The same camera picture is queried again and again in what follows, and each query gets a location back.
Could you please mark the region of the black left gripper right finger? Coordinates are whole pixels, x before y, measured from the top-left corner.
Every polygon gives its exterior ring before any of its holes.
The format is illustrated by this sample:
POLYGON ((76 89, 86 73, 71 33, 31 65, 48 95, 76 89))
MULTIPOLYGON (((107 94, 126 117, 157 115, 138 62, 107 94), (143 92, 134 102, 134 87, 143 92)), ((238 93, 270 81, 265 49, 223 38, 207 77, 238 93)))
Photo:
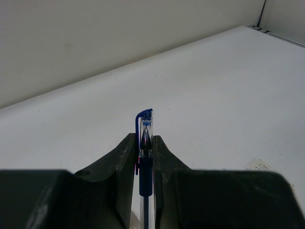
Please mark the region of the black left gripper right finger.
POLYGON ((157 229, 302 229, 288 182, 275 172, 193 170, 153 138, 157 229))

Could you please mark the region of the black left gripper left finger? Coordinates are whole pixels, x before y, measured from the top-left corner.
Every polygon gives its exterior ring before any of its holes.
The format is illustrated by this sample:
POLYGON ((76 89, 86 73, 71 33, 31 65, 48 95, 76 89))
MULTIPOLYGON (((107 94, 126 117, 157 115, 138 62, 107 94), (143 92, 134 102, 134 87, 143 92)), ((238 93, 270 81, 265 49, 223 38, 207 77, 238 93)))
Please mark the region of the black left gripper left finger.
POLYGON ((135 170, 135 134, 89 166, 0 172, 3 229, 127 229, 135 170))

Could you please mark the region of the white staple box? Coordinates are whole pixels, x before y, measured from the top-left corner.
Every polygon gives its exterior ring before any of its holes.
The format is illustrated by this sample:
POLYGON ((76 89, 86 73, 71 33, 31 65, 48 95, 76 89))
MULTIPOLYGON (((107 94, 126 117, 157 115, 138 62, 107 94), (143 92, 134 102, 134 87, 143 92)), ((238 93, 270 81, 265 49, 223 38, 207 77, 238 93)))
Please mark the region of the white staple box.
POLYGON ((252 159, 244 168, 245 170, 267 171, 271 167, 261 159, 252 159))

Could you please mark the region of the blue gel pen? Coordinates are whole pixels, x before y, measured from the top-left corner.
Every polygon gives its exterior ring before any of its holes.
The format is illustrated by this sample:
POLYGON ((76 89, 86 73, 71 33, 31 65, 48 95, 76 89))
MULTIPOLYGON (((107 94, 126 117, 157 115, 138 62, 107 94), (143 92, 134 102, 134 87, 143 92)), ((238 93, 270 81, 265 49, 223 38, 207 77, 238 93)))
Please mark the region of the blue gel pen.
POLYGON ((153 194, 153 109, 139 112, 135 118, 136 175, 139 176, 140 228, 150 227, 150 196, 153 194))

